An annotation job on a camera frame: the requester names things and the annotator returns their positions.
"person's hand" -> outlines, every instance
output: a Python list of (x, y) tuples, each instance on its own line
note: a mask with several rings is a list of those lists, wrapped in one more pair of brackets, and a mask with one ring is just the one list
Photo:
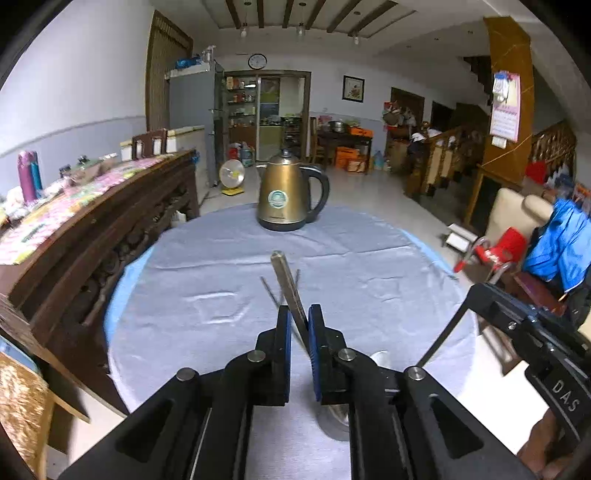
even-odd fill
[(530, 438), (517, 453), (521, 461), (543, 480), (553, 480), (570, 462), (571, 455), (548, 461), (548, 449), (559, 433), (556, 417), (551, 410), (547, 410), (544, 417), (531, 429)]

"framed picture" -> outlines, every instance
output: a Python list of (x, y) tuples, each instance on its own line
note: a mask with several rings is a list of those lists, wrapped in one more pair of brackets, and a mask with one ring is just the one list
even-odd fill
[(343, 100), (363, 102), (365, 80), (343, 75)]

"red chair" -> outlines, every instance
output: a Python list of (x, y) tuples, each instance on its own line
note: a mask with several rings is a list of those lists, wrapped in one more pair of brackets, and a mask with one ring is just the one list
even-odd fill
[(487, 281), (495, 284), (504, 272), (517, 265), (526, 248), (527, 239), (513, 227), (503, 233), (494, 247), (491, 247), (491, 242), (485, 236), (481, 236), (472, 244), (453, 271), (456, 273), (461, 271), (472, 255), (475, 255), (481, 264), (491, 268)]

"metal screw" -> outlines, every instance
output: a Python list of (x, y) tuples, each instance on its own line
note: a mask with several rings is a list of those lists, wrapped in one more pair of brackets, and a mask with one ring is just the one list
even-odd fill
[(186, 382), (187, 380), (191, 380), (197, 372), (189, 367), (184, 367), (177, 372), (177, 380), (181, 382)]
[(351, 348), (342, 348), (339, 350), (339, 358), (345, 362), (350, 362), (356, 356), (357, 354), (355, 353), (355, 350)]
[(265, 356), (265, 352), (263, 352), (262, 350), (251, 350), (250, 352), (248, 352), (248, 354), (246, 354), (246, 358), (248, 358), (250, 362), (256, 364), (258, 362), (262, 362), (265, 359)]
[(408, 369), (408, 376), (413, 380), (419, 381), (425, 378), (427, 373), (421, 367), (411, 367)]

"round table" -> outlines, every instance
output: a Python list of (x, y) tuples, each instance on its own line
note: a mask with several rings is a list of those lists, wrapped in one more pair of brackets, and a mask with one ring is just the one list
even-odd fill
[[(285, 252), (305, 311), (322, 306), (328, 327), (367, 355), (388, 351), (393, 369), (414, 365), (465, 293), (401, 230), (365, 213), (327, 206), (295, 232), (258, 225), (255, 205), (210, 213), (158, 241), (119, 320), (109, 350), (113, 380), (130, 410), (181, 367), (201, 374), (254, 348), (275, 326), (280, 289), (269, 261)], [(452, 394), (472, 366), (477, 326), (468, 313), (426, 366)], [(294, 340), (285, 407), (255, 407), (246, 477), (345, 480), (348, 442), (316, 421), (310, 360)]]

